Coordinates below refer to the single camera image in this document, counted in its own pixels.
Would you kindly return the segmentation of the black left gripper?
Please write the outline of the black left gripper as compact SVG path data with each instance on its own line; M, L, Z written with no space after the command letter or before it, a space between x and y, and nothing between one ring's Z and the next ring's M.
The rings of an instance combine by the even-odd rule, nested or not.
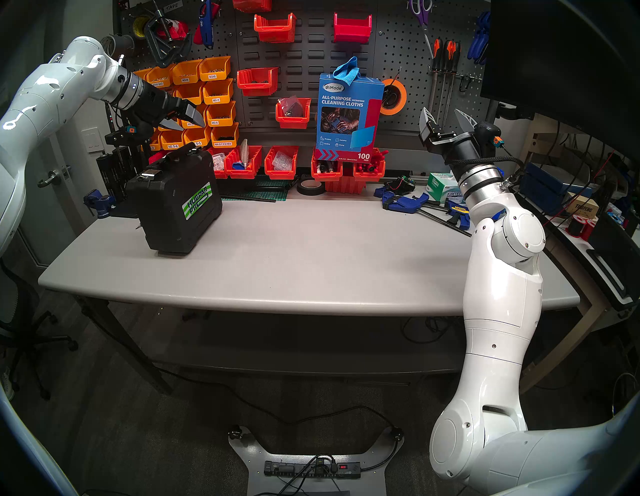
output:
M197 106L190 100L175 97L152 84L140 84L139 92L131 103L131 124L133 126L158 126L161 130L183 131L175 120L187 121L197 127L205 127L206 121Z

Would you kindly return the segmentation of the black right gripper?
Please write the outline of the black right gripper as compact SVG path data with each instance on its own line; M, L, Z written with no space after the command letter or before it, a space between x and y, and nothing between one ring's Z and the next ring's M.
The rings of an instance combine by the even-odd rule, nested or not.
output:
M420 141L431 154L441 156L447 165L487 164L488 159L481 157L481 148L476 139L476 120L456 109L456 119L461 134L455 132L434 132L437 123L430 111L423 107L419 116Z

